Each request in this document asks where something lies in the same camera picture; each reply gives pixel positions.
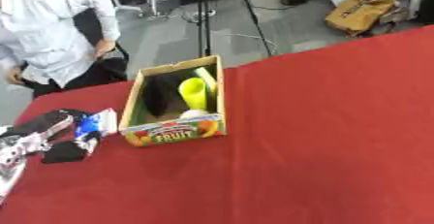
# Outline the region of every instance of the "black stand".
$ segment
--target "black stand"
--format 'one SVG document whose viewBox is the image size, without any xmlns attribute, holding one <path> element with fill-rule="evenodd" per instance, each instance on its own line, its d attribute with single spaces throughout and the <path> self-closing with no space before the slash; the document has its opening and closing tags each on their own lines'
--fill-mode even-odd
<svg viewBox="0 0 434 224">
<path fill-rule="evenodd" d="M 243 0 L 247 10 L 250 14 L 250 18 L 252 18 L 253 23 L 258 29 L 258 33 L 260 34 L 261 40 L 263 41 L 263 46 L 266 49 L 266 52 L 269 57 L 272 56 L 271 49 L 268 45 L 267 40 L 265 39 L 264 32 L 260 27 L 260 23 L 258 17 L 256 16 L 252 4 L 249 0 Z M 208 0 L 198 0 L 198 37 L 199 37 L 199 57 L 203 57 L 203 53 L 205 56 L 211 55 L 211 29 L 209 25 L 209 5 Z M 203 33 L 205 34 L 205 47 L 203 47 Z"/>
</svg>

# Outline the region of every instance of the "yellow bag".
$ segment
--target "yellow bag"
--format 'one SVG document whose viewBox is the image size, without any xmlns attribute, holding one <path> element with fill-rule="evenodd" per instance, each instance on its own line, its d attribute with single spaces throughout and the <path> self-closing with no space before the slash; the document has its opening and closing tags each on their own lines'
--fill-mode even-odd
<svg viewBox="0 0 434 224">
<path fill-rule="evenodd" d="M 394 5 L 395 0 L 345 0 L 325 21 L 352 36 L 369 30 Z"/>
</svg>

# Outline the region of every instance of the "yellow plastic cup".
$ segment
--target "yellow plastic cup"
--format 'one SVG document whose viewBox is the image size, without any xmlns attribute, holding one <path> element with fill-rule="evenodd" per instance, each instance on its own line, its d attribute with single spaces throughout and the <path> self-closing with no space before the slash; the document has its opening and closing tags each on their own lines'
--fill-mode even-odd
<svg viewBox="0 0 434 224">
<path fill-rule="evenodd" d="M 206 86 L 203 79 L 185 80 L 178 90 L 191 110 L 206 110 Z"/>
</svg>

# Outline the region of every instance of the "white cloth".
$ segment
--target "white cloth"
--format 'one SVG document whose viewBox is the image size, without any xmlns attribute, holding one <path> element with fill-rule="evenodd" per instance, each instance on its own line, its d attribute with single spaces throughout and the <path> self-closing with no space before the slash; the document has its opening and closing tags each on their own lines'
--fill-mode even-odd
<svg viewBox="0 0 434 224">
<path fill-rule="evenodd" d="M 93 8 L 108 41 L 119 38 L 111 0 L 0 0 L 0 64 L 5 70 L 26 61 L 40 83 L 61 87 L 92 65 L 94 49 L 73 17 Z"/>
</svg>

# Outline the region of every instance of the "fruit illustration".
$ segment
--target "fruit illustration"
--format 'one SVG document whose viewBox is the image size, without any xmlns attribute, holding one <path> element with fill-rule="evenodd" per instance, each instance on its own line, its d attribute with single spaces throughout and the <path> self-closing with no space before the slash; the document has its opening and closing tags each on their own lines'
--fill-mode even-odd
<svg viewBox="0 0 434 224">
<path fill-rule="evenodd" d="M 204 120 L 199 122 L 198 124 L 198 133 L 201 137 L 211 137 L 215 135 L 217 129 L 219 127 L 219 123 L 213 120 Z"/>
<path fill-rule="evenodd" d="M 127 141 L 134 146 L 143 146 L 143 142 L 134 133 L 125 134 Z"/>
<path fill-rule="evenodd" d="M 148 136 L 141 137 L 140 140 L 141 140 L 144 144 L 151 144 L 151 143 L 152 143 L 151 139 L 149 139 Z"/>
</svg>

